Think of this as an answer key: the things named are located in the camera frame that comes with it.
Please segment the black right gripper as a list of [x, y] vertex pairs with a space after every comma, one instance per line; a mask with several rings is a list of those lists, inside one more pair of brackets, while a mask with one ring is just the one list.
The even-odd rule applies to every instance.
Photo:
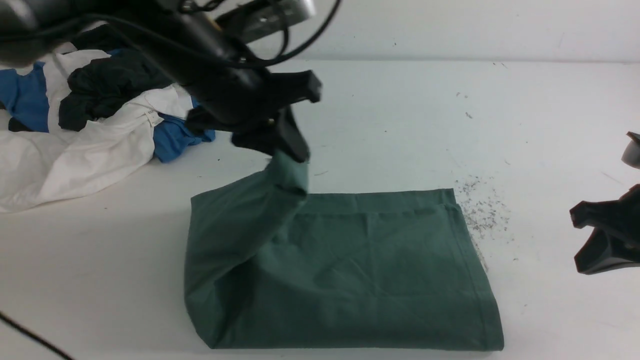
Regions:
[[640, 266], [640, 185], [616, 200], [582, 201], [569, 210], [574, 228], [593, 227], [574, 255], [576, 271], [596, 275]]

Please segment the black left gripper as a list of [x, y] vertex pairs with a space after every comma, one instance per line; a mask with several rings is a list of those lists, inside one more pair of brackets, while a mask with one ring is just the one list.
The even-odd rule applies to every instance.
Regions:
[[[317, 103], [322, 91], [320, 78], [311, 70], [267, 73], [256, 88], [227, 80], [195, 96], [199, 105], [188, 112], [185, 125], [192, 132], [230, 132], [238, 148], [269, 156], [281, 151], [302, 164], [309, 161], [310, 148], [290, 105]], [[278, 112], [278, 128], [263, 127]]]

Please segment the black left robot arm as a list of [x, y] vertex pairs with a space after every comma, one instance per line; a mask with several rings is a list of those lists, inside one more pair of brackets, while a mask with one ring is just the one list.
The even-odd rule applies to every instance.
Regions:
[[185, 119], [191, 132], [228, 132], [234, 146], [270, 156], [282, 152], [304, 163], [310, 149], [292, 105], [319, 102], [322, 82], [310, 70], [269, 68], [313, 45], [341, 3], [334, 2], [318, 30], [297, 48], [259, 59], [240, 34], [253, 13], [271, 7], [288, 43], [290, 25], [277, 0], [252, 0], [223, 14], [222, 24], [208, 17], [212, 4], [194, 0], [3, 0], [1, 64], [22, 68], [92, 23], [106, 22], [196, 98], [198, 106]]

